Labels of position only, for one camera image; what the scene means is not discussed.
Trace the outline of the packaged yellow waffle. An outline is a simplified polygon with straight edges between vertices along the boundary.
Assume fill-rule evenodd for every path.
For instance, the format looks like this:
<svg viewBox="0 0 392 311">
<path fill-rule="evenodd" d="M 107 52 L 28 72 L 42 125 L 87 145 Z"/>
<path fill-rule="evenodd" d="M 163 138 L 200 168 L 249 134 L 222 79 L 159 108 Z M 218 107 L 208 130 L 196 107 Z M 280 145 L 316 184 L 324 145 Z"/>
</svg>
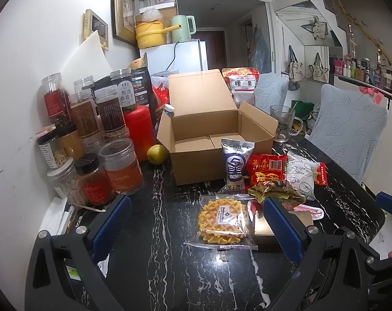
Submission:
<svg viewBox="0 0 392 311">
<path fill-rule="evenodd" d="M 185 244 L 218 251 L 257 250 L 248 194 L 201 195 L 195 234 Z"/>
</svg>

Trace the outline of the red noodle snack packet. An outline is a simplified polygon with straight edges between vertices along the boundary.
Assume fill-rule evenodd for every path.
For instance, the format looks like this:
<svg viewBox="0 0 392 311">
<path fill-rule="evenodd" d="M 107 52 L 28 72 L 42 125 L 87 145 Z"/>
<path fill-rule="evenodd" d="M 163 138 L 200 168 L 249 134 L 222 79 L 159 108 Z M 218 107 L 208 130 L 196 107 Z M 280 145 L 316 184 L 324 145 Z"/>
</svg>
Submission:
<svg viewBox="0 0 392 311">
<path fill-rule="evenodd" d="M 267 180 L 285 180 L 287 162 L 286 154 L 252 154 L 246 165 L 250 185 L 253 187 Z"/>
</svg>

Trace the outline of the orange label plastic jar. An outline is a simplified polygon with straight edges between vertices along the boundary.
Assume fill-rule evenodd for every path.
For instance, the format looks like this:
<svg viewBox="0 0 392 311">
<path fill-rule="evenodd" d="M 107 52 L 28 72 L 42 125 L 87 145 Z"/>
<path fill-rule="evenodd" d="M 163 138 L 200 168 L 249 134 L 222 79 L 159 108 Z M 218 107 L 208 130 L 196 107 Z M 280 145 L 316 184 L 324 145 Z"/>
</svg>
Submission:
<svg viewBox="0 0 392 311">
<path fill-rule="evenodd" d="M 109 182 L 117 192 L 135 194 L 143 187 L 143 173 L 130 138 L 105 144 L 99 149 L 98 156 Z"/>
</svg>

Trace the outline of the yellow honey jar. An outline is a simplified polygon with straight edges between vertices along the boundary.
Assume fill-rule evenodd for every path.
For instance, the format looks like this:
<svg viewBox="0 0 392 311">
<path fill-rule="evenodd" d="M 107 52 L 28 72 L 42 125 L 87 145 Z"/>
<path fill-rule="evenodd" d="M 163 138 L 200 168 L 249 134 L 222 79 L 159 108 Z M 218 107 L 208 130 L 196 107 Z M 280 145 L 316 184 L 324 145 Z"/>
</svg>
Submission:
<svg viewBox="0 0 392 311">
<path fill-rule="evenodd" d="M 58 136 L 60 144 L 64 148 L 68 157 L 78 160 L 85 155 L 83 144 L 75 124 L 70 123 L 66 127 L 59 129 Z"/>
</svg>

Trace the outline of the yellow green pear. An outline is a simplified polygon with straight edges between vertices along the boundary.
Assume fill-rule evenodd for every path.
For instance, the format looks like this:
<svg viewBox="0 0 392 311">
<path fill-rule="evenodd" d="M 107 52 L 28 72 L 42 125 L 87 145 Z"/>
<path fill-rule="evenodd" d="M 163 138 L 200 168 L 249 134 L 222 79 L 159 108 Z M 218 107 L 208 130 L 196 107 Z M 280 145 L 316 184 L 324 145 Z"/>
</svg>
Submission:
<svg viewBox="0 0 392 311">
<path fill-rule="evenodd" d="M 165 146 L 157 144 L 147 151 L 147 159 L 151 164 L 163 164 L 169 158 L 169 151 Z"/>
</svg>

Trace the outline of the small jar nuts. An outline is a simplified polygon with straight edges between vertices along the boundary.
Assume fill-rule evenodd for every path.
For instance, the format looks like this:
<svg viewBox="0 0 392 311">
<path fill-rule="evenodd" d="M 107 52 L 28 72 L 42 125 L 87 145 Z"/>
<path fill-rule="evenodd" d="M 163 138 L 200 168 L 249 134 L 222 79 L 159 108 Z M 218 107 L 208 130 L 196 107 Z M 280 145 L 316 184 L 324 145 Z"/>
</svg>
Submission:
<svg viewBox="0 0 392 311">
<path fill-rule="evenodd" d="M 56 130 L 52 130 L 38 137 L 37 143 L 49 168 L 56 169 L 66 163 L 67 154 L 60 144 L 59 135 Z"/>
</svg>

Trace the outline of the glass mug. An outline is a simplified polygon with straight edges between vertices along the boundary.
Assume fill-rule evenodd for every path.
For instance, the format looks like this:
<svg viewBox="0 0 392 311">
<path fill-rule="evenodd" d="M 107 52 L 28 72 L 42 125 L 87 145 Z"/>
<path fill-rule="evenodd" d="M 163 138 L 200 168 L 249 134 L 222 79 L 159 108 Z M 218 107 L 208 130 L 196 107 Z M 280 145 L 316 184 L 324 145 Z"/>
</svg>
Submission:
<svg viewBox="0 0 392 311">
<path fill-rule="evenodd" d="M 291 137 L 298 136 L 303 129 L 304 122 L 296 116 L 295 109 L 285 105 L 271 105 L 270 116 L 278 121 L 274 141 L 286 143 Z M 294 122 L 299 123 L 298 129 L 293 129 Z"/>
</svg>

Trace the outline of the red cylindrical canister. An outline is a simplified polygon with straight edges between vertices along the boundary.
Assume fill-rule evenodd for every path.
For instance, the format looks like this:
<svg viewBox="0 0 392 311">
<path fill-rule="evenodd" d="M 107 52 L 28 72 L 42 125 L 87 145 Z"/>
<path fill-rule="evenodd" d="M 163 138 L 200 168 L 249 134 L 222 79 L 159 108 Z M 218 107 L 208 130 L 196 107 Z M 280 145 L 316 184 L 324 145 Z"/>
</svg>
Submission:
<svg viewBox="0 0 392 311">
<path fill-rule="evenodd" d="M 148 150 L 156 144 L 149 108 L 138 105 L 135 110 L 124 112 L 124 121 L 129 129 L 138 160 L 147 160 Z"/>
</svg>

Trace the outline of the grey leaf chair cover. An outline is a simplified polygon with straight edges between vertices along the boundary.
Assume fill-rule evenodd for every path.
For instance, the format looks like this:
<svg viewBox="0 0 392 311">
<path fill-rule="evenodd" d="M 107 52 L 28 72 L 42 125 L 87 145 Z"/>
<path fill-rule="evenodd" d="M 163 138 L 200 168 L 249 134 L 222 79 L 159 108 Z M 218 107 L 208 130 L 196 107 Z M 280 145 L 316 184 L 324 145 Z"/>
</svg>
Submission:
<svg viewBox="0 0 392 311">
<path fill-rule="evenodd" d="M 330 84 L 322 86 L 320 95 L 320 111 L 308 140 L 362 182 L 389 111 L 359 91 Z"/>
</svg>

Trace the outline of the dark label grain jar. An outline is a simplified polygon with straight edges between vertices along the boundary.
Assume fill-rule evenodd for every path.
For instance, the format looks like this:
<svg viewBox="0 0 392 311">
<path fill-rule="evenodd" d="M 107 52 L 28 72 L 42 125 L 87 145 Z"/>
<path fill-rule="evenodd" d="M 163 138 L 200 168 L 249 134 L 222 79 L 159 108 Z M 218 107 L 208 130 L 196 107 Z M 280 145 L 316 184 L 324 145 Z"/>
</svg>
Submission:
<svg viewBox="0 0 392 311">
<path fill-rule="evenodd" d="M 105 141 L 129 138 L 129 130 L 124 121 L 117 87 L 113 85 L 96 90 L 95 102 L 101 118 Z"/>
</svg>

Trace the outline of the black snack pouch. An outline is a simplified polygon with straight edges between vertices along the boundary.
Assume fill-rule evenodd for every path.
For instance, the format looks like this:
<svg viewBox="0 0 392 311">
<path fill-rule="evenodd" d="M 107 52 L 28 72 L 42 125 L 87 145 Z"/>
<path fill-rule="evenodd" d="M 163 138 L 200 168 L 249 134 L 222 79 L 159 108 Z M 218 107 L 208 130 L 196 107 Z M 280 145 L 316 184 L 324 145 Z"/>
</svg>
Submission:
<svg viewBox="0 0 392 311">
<path fill-rule="evenodd" d="M 152 119 L 152 126 L 156 125 L 156 99 L 151 91 L 151 80 L 150 74 L 147 67 L 141 67 L 136 69 L 131 69 L 131 78 L 134 86 L 134 93 L 136 98 L 136 106 L 145 105 L 150 110 L 150 115 Z M 113 86 L 110 76 L 106 76 L 95 82 L 93 87 L 93 95 L 95 97 L 95 91 L 107 86 Z"/>
</svg>

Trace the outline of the white foam board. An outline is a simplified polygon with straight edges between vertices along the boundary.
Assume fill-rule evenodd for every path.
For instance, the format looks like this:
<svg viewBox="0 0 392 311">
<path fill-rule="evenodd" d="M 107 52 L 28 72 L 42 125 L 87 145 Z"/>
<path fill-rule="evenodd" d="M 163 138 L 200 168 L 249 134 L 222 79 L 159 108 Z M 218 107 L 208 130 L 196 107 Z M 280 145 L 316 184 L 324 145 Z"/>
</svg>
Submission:
<svg viewBox="0 0 392 311">
<path fill-rule="evenodd" d="M 61 71 L 63 86 L 71 93 L 74 82 L 87 76 L 102 79 L 112 71 L 101 47 L 97 31 L 92 33 L 74 52 Z"/>
</svg>

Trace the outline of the white mini fridge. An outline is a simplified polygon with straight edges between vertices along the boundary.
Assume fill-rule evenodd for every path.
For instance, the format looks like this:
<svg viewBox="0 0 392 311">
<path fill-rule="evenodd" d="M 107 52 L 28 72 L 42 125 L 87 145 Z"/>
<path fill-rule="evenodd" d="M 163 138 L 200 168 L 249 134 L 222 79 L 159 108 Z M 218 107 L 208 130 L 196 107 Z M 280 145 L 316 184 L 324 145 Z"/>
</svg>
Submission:
<svg viewBox="0 0 392 311">
<path fill-rule="evenodd" d="M 145 54 L 150 75 L 175 70 L 181 74 L 208 70 L 206 42 L 199 39 L 141 49 L 140 57 Z"/>
</svg>

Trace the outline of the wall intercom panel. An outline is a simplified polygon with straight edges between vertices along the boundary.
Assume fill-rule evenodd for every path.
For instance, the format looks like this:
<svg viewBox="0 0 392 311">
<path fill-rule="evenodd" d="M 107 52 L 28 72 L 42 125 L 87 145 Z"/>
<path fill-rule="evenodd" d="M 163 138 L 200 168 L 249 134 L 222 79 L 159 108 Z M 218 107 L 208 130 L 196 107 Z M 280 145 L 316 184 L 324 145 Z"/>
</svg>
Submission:
<svg viewBox="0 0 392 311">
<path fill-rule="evenodd" d="M 94 32 L 97 32 L 102 49 L 108 51 L 108 24 L 91 9 L 86 9 L 83 14 L 82 40 L 85 41 Z"/>
</svg>

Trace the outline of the framed picture on wall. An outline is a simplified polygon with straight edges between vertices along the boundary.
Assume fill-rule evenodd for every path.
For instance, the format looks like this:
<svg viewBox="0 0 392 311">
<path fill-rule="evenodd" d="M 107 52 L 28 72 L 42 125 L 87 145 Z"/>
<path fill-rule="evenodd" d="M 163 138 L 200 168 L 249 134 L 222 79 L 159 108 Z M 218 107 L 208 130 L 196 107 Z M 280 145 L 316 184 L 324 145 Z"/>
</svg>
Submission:
<svg viewBox="0 0 392 311">
<path fill-rule="evenodd" d="M 136 46 L 135 0 L 111 0 L 111 13 L 113 37 Z"/>
</svg>

